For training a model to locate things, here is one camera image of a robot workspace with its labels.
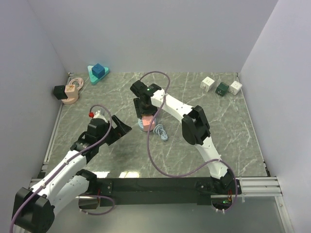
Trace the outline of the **light blue round socket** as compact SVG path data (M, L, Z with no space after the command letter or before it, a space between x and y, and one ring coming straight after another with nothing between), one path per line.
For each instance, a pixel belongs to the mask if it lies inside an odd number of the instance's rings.
M154 127L157 125L156 119L154 120L153 126L151 128L151 130L154 129ZM140 130L142 130L143 132L147 132L148 129L144 129L143 127L143 123L141 119L138 119L138 127L140 128Z

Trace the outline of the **teal triangular power strip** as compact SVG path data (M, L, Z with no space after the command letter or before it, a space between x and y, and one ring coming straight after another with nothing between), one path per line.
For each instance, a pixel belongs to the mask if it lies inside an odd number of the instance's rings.
M110 72L108 67L104 67L99 63L94 66L87 66L87 69L89 74L89 80L92 85L97 84Z

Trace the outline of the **pink round socket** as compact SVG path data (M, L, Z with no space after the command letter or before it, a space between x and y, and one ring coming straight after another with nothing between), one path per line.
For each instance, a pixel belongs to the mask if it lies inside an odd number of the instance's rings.
M71 104L74 104L77 100L78 100L79 97L75 97L75 98L67 98L67 99L62 99L62 103L63 104L66 104L66 105L71 105Z

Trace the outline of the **blue cube plug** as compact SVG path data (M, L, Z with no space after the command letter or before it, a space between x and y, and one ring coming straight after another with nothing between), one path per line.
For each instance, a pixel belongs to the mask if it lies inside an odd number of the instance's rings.
M100 64L94 65L91 70L92 74L97 78L100 78L105 74L105 68Z

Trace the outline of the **beige pink cube plug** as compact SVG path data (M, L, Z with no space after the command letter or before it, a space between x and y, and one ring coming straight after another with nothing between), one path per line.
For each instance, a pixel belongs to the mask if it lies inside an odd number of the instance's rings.
M68 99L77 99L78 98L78 89L74 84L68 84L65 86L65 94Z

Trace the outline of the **black cube plug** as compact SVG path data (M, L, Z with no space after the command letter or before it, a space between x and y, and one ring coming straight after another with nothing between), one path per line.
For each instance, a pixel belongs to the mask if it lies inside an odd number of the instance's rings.
M53 95L58 99L58 100L65 100L67 99L67 95L65 93L66 86L65 85L57 85L53 89Z

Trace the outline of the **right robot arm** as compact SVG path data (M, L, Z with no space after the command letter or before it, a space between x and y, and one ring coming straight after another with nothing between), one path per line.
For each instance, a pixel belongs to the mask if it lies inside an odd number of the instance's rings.
M169 175L160 171L153 161L147 139L147 153L153 166L161 174L171 178L186 177L195 173L203 166L209 168L211 185L217 194L228 194L232 191L238 194L238 182L230 166L224 162L213 144L210 126L203 108L199 105L193 107L187 105L167 93L166 89L156 84L145 85L138 80L132 84L130 90L136 96L134 105L137 114L142 115L146 110L153 110L151 123L161 110L177 119L182 126L182 136L184 140L194 146L201 154L205 163L195 170L184 175Z

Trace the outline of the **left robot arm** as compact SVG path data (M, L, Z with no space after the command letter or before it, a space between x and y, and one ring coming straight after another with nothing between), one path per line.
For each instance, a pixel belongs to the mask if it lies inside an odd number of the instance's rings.
M115 115L106 119L102 114L93 117L70 147L63 160L31 188L21 188L15 196L11 233L45 233L60 210L81 194L97 197L100 186L97 175L84 169L99 152L131 131L131 127Z

